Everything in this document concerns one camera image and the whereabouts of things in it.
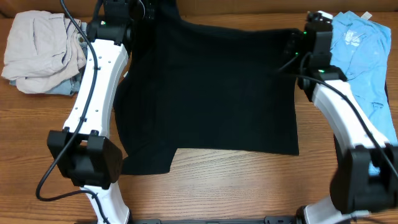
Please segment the black t-shirt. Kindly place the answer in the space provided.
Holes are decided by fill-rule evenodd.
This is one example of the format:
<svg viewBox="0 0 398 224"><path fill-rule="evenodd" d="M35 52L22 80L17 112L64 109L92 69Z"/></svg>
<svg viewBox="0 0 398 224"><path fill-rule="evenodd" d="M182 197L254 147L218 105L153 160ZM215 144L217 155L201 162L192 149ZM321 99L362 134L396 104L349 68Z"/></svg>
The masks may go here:
<svg viewBox="0 0 398 224"><path fill-rule="evenodd" d="M295 80L278 69L299 33L192 24L159 1L114 98L122 173L165 174L179 148L297 155Z"/></svg>

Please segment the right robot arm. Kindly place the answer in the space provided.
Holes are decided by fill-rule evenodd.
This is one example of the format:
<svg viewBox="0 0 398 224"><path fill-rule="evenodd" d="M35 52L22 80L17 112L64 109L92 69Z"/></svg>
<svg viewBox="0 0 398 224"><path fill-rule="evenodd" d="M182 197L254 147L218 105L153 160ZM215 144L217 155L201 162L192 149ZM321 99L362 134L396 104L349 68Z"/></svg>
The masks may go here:
<svg viewBox="0 0 398 224"><path fill-rule="evenodd" d="M397 147L368 120L340 68L331 65L332 15L310 12L295 57L279 72L295 77L327 119L338 168L330 194L297 210L291 223L349 223L397 208Z"/></svg>

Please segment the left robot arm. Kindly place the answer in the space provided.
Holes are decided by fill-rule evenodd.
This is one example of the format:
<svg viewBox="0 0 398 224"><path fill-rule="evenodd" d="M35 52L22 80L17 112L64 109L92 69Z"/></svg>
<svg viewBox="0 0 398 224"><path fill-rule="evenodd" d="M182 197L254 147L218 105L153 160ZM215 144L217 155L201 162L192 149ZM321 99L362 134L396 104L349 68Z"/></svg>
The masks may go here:
<svg viewBox="0 0 398 224"><path fill-rule="evenodd" d="M62 130L50 131L47 146L54 158L36 189L54 168L85 194L96 223L132 223L118 184L123 155L110 141L110 119L119 80L135 40L136 24L154 16L150 1L98 1L92 20L81 30L87 62L73 109Z"/></svg>

